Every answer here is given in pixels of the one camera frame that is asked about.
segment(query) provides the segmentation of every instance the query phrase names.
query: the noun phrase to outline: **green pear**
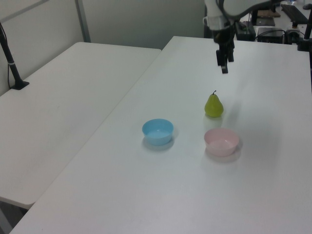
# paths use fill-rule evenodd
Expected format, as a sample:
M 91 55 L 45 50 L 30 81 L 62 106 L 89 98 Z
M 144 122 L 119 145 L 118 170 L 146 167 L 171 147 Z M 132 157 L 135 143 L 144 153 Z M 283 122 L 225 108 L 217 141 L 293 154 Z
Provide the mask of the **green pear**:
M 216 91 L 214 91 L 213 94 L 209 96 L 205 105 L 206 115 L 210 117 L 220 117 L 223 113 L 223 105 L 215 92 Z

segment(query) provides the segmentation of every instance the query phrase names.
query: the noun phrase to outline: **tabletop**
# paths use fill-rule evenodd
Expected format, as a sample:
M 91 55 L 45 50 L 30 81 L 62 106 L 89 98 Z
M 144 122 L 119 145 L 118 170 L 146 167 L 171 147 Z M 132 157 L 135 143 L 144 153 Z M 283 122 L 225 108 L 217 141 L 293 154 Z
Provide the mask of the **tabletop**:
M 0 97 L 0 200 L 29 209 L 160 50 L 77 43 Z
M 310 233 L 309 54 L 236 41 L 225 75 L 217 48 L 173 37 L 12 234 Z M 204 113 L 214 90 L 220 118 Z M 153 118 L 175 127 L 165 146 L 143 138 Z M 233 155 L 205 151 L 215 127 L 239 135 Z
M 302 9 L 302 7 L 308 3 L 312 3 L 312 1 L 311 0 L 297 0 L 297 1 L 292 1 L 292 2 L 290 1 L 281 2 L 281 4 L 294 5 L 307 19 L 309 18 L 310 10 L 304 10 Z M 259 28 L 281 28 L 282 30 L 293 29 L 292 28 L 293 23 L 291 22 L 291 19 L 286 15 L 285 12 L 282 11 L 281 6 L 276 7 L 276 11 L 281 16 L 274 18 L 275 26 L 254 26 L 256 35 L 258 35 Z M 251 20 L 251 14 L 250 14 L 250 17 L 249 15 L 245 15 L 244 17 L 241 18 L 240 21 L 248 21 L 248 19 Z M 306 24 L 299 24 L 298 27 L 293 30 L 299 30 L 302 33 L 302 34 L 300 33 L 300 37 L 303 38 L 306 28 L 307 28 Z

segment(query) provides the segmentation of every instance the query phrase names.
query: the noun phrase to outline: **cable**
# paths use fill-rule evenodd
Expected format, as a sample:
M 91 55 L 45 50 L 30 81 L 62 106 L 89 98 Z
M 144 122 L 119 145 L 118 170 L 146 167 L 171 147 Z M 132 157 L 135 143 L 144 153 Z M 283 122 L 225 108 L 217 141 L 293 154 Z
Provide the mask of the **cable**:
M 3 26 L 2 26 L 2 24 L 1 24 L 1 22 L 0 22 L 0 29 L 1 29 L 1 31 L 3 32 L 3 35 L 4 35 L 4 37 L 5 37 L 5 42 L 6 42 L 6 44 L 8 44 L 8 39 L 7 39 L 7 37 L 6 37 L 6 34 L 5 34 L 5 30 L 4 30 L 4 28 L 3 28 Z M 9 85 L 9 89 L 11 89 L 11 86 L 10 86 L 10 66 L 9 66 L 9 64 L 8 64 L 8 85 Z
M 9 70 L 10 66 L 8 64 L 8 85 L 9 85 L 9 89 L 11 89 L 11 86 L 10 86 L 10 80 L 9 80 L 9 75 L 10 75 L 10 70 Z
M 8 39 L 7 39 L 7 37 L 6 37 L 5 31 L 4 31 L 4 28 L 2 27 L 1 22 L 0 22 L 0 28 L 1 28 L 1 31 L 3 32 L 3 34 L 4 34 L 6 43 L 8 43 Z
M 258 40 L 258 37 L 259 37 L 259 36 L 263 36 L 263 35 L 266 35 L 266 34 L 272 33 L 272 32 L 284 32 L 284 35 L 287 34 L 287 32 L 286 32 L 285 30 L 283 30 L 283 29 L 276 29 L 276 30 L 272 30 L 272 31 L 267 31 L 267 32 L 260 33 L 258 36 L 255 37 L 255 39 Z

